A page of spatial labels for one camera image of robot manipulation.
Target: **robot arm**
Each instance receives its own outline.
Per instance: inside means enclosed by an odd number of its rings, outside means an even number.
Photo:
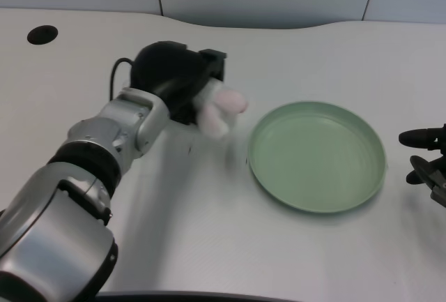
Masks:
[[[1,215],[0,298],[68,302],[97,294],[118,257],[107,223],[121,177],[169,119],[194,120],[191,99],[210,78],[222,80],[223,61],[220,52],[172,42],[141,51],[131,88],[75,124]]]

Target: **plate rim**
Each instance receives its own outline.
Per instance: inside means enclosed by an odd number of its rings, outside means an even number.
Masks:
[[[254,136],[257,132],[257,130],[259,129],[259,127],[262,125],[262,123],[265,121],[265,119],[267,117],[269,117],[273,112],[276,112],[277,110],[281,109],[281,108],[285,108],[288,107],[290,105],[301,105],[301,104],[307,104],[307,103],[311,103],[311,104],[319,104],[319,105],[325,105],[325,106],[329,106],[329,107],[336,107],[339,108],[343,111],[349,112],[350,114],[352,114],[353,116],[357,117],[359,120],[361,120],[362,122],[364,122],[369,129],[372,131],[372,133],[376,136],[376,138],[378,139],[378,143],[380,144],[381,150],[383,152],[383,172],[381,173],[379,182],[377,183],[376,187],[370,192],[370,194],[365,197],[361,202],[358,202],[357,204],[354,204],[352,206],[346,207],[346,208],[342,208],[342,209],[336,209],[336,210],[317,210],[317,209],[308,209],[308,208],[303,208],[301,206],[296,206],[295,204],[291,204],[288,203],[287,201],[278,198],[278,196],[274,195],[272,192],[270,192],[265,186],[264,183],[261,181],[261,179],[259,178],[258,174],[256,173],[254,166],[252,164],[252,155],[253,155],[253,139]],[[270,110],[267,114],[263,115],[258,122],[256,123],[256,125],[253,127],[253,129],[251,130],[251,133],[249,135],[249,139],[248,139],[248,161],[249,161],[249,168],[251,169],[254,177],[256,178],[256,180],[259,182],[260,186],[264,189],[264,191],[266,191],[269,195],[271,195],[272,197],[274,197],[275,199],[277,199],[278,201],[280,201],[281,203],[286,204],[287,206],[290,206],[292,208],[295,209],[299,209],[301,211],[306,211],[309,213],[341,213],[344,211],[349,211],[351,209],[357,208],[359,206],[361,206],[362,204],[364,204],[365,202],[369,201],[373,196],[375,196],[382,188],[384,185],[384,180],[385,180],[385,175],[387,174],[387,155],[385,152],[385,148],[384,148],[384,144],[383,141],[381,140],[380,136],[378,135],[378,133],[375,131],[375,129],[367,122],[365,121],[361,116],[359,116],[358,114],[356,114],[355,112],[352,112],[351,110],[341,107],[339,105],[333,104],[333,103],[326,103],[326,102],[321,102],[321,101],[313,101],[313,100],[304,100],[304,101],[298,101],[298,102],[291,102],[291,103],[285,103],[283,105],[280,105],[279,107],[274,108],[273,110]]]

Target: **white table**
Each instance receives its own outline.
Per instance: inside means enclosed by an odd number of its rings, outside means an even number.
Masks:
[[[51,24],[55,41],[27,33]],[[301,30],[198,27],[129,13],[0,10],[0,204],[107,102],[122,56],[159,40],[227,52],[226,82],[250,101],[231,140],[171,124],[123,178],[110,228],[120,247],[103,292],[187,290],[304,302],[446,301],[446,209],[410,186],[405,130],[446,121],[446,25],[346,22]],[[116,86],[128,75],[123,66]],[[383,140],[388,173],[358,210],[315,216],[277,203],[246,164],[247,136],[274,107],[341,105]]]

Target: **black cable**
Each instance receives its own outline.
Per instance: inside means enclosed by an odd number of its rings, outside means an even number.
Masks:
[[[133,61],[131,61],[129,58],[119,58],[116,60],[116,62],[113,65],[113,68],[111,69],[111,75],[110,75],[110,101],[113,100],[113,87],[114,87],[114,75],[116,73],[116,69],[118,68],[119,64],[121,63],[128,63],[130,66],[133,66]]]

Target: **silver robot arm segment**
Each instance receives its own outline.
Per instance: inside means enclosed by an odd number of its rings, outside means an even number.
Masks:
[[[106,228],[110,199],[168,120],[160,98],[126,88],[70,129],[0,216],[0,298],[68,302],[97,294],[118,257]]]

